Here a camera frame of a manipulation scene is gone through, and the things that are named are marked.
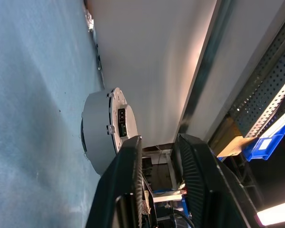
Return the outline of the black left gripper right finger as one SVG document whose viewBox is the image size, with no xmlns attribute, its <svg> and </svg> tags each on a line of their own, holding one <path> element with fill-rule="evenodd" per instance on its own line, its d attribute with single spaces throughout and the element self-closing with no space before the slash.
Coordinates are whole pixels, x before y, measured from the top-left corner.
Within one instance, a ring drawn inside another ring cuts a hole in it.
<svg viewBox="0 0 285 228">
<path fill-rule="evenodd" d="M 257 228 L 256 208 L 238 177 L 203 140 L 179 134 L 175 141 L 188 208 L 196 228 Z"/>
</svg>

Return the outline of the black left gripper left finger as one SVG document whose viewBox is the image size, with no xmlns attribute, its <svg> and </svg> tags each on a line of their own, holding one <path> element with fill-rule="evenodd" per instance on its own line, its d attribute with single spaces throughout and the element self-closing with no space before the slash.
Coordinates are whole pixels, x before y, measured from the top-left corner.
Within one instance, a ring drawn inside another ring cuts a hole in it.
<svg viewBox="0 0 285 228">
<path fill-rule="evenodd" d="M 126 140 L 101 176 L 88 228 L 156 228 L 153 195 L 142 172 L 142 138 Z"/>
</svg>

